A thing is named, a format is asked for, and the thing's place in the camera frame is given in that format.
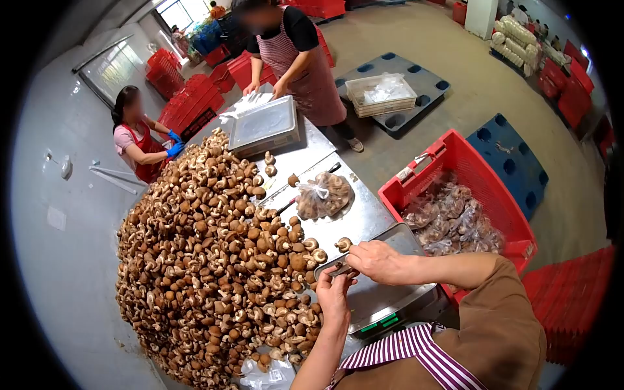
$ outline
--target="pants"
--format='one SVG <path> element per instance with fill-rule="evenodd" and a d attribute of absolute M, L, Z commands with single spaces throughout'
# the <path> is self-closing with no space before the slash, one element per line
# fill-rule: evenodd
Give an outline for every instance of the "pants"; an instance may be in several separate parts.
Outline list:
<path fill-rule="evenodd" d="M 346 140 L 350 140 L 350 139 L 354 139 L 355 138 L 355 133 L 353 132 L 353 129 L 351 127 L 349 127 L 349 125 L 347 124 L 347 121 L 344 120 L 340 123 L 337 123 L 335 125 L 331 126 L 332 129 L 334 129 L 334 131 L 342 138 L 346 139 Z M 327 126 L 319 126 L 318 129 L 321 131 L 321 133 L 323 133 L 323 135 L 325 134 L 325 130 L 327 130 Z"/>

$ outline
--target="black t-shirt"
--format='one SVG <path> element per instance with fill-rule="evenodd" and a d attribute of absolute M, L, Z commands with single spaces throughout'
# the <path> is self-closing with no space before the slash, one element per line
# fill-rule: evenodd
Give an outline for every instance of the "black t-shirt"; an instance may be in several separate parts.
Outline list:
<path fill-rule="evenodd" d="M 316 28 L 308 17 L 295 7 L 287 7 L 284 10 L 284 30 L 286 35 L 293 41 L 297 50 L 309 51 L 318 46 L 318 35 Z M 262 39 L 271 39 L 280 34 L 280 27 L 266 31 L 260 37 Z M 251 36 L 247 44 L 247 51 L 253 54 L 260 53 L 258 39 L 255 35 Z"/>

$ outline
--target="glove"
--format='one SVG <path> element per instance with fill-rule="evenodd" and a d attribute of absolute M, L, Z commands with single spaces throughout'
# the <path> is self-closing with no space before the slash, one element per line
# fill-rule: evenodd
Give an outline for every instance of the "glove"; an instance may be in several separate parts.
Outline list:
<path fill-rule="evenodd" d="M 180 138 L 180 136 L 174 133 L 173 130 L 169 129 L 169 133 L 167 133 L 167 135 L 169 136 L 169 138 L 174 140 L 176 144 L 182 143 L 182 139 Z"/>
<path fill-rule="evenodd" d="M 167 151 L 167 158 L 172 158 L 180 154 L 181 151 L 184 150 L 183 142 L 176 142 L 171 149 Z"/>

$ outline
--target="pink checkered apron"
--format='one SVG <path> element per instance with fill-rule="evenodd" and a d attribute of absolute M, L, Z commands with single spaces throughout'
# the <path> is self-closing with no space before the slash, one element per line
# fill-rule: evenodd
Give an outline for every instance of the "pink checkered apron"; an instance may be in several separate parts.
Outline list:
<path fill-rule="evenodd" d="M 437 329 L 444 329 L 437 324 Z M 442 350 L 431 337 L 432 324 L 404 329 L 355 352 L 338 367 L 326 390 L 333 389 L 354 370 L 415 357 L 445 390 L 487 390 L 455 359 Z"/>
<path fill-rule="evenodd" d="M 269 64 L 279 79 L 293 64 L 299 51 L 284 30 L 284 9 L 280 33 L 271 39 L 258 38 L 262 61 Z M 344 121 L 347 111 L 338 95 L 334 77 L 321 46 L 312 49 L 312 61 L 299 77 L 288 83 L 288 94 L 297 102 L 297 109 L 315 126 L 331 126 Z"/>

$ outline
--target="white plastic crate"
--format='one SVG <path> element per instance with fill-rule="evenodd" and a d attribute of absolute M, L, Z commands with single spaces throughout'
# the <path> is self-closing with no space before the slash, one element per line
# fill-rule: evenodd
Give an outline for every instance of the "white plastic crate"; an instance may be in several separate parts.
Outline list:
<path fill-rule="evenodd" d="M 382 74 L 345 83 L 359 118 L 411 110 L 417 95 L 400 74 Z"/>

